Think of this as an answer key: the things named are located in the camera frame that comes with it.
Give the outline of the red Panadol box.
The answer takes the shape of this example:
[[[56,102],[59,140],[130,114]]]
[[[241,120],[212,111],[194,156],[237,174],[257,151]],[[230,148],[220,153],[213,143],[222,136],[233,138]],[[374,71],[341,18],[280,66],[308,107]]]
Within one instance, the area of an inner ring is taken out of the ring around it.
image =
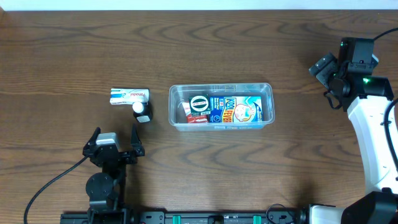
[[[207,123],[208,118],[206,115],[192,116],[190,105],[188,102],[182,102],[183,110],[185,112],[187,123]]]

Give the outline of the blue Kool Fever box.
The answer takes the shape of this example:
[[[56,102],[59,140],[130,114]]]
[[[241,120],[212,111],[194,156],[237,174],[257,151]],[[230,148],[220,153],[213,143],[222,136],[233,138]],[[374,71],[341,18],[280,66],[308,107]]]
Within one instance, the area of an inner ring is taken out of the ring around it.
[[[211,123],[253,123],[263,121],[260,96],[211,96]]]

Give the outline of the green round-logo box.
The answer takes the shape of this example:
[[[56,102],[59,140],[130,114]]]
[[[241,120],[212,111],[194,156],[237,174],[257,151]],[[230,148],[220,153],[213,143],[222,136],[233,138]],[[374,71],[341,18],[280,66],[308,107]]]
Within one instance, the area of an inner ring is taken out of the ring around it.
[[[195,95],[190,97],[188,102],[192,116],[205,116],[211,113],[208,95]]]

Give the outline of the white Panadol box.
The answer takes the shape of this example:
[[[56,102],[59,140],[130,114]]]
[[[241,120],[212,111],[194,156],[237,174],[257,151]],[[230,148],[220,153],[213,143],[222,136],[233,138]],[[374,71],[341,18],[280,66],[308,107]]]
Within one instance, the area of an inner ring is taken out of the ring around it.
[[[109,102],[112,105],[132,105],[135,102],[147,103],[149,89],[112,88]]]

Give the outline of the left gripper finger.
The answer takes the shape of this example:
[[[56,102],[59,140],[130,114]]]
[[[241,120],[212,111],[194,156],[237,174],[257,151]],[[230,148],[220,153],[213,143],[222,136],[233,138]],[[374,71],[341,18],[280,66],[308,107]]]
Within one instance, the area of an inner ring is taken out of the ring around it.
[[[93,135],[90,137],[88,142],[86,143],[86,149],[91,149],[91,147],[96,145],[96,139],[98,135],[100,134],[100,128],[97,127],[93,133]]]
[[[142,143],[141,143],[141,140],[139,139],[139,136],[137,133],[137,127],[135,124],[132,125],[130,145],[135,152],[142,151]]]

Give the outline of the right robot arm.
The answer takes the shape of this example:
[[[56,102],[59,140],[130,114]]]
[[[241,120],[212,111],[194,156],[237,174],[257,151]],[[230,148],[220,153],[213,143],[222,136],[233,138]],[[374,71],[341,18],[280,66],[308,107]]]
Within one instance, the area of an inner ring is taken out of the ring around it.
[[[397,126],[391,84],[374,77],[374,39],[344,37],[339,55],[323,56],[309,72],[325,88],[334,110],[347,113],[358,140],[365,195],[346,208],[310,205],[302,223],[397,223]]]

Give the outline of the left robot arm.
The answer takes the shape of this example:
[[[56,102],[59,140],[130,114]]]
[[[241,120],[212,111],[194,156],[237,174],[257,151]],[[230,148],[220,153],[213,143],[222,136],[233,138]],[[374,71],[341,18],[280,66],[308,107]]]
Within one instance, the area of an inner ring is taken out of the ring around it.
[[[101,172],[93,174],[86,182],[90,200],[86,223],[127,224],[136,221],[134,212],[124,203],[126,166],[136,164],[137,158],[145,155],[135,125],[130,145],[130,151],[121,152],[116,133],[102,133],[96,128],[83,147],[83,155],[101,168]]]

